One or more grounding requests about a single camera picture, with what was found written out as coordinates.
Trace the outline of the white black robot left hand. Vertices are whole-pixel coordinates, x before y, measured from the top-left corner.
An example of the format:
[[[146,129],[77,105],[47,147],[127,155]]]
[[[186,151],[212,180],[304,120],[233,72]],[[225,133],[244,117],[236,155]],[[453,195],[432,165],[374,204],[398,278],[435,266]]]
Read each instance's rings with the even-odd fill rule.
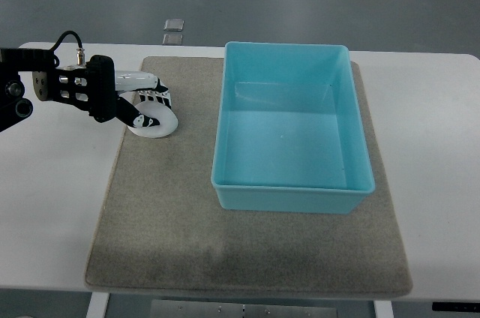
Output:
[[[86,63],[87,83],[93,84],[88,94],[91,107],[89,115],[97,122],[118,119],[131,128],[150,128],[161,124],[159,118],[142,112],[125,98],[127,93],[137,93],[141,102],[172,108],[170,90],[153,73],[144,71],[116,70],[113,60],[105,55],[94,55]]]

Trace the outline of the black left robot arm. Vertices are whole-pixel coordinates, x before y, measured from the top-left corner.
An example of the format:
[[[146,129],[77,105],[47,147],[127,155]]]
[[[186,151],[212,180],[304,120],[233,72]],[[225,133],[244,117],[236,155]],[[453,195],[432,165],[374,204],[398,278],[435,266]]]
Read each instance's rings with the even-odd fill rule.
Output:
[[[34,105],[26,97],[23,74],[31,77],[32,91],[39,101],[54,101],[86,111],[98,112],[94,71],[84,49],[76,49],[76,64],[61,67],[53,49],[1,49],[1,130],[29,118]]]

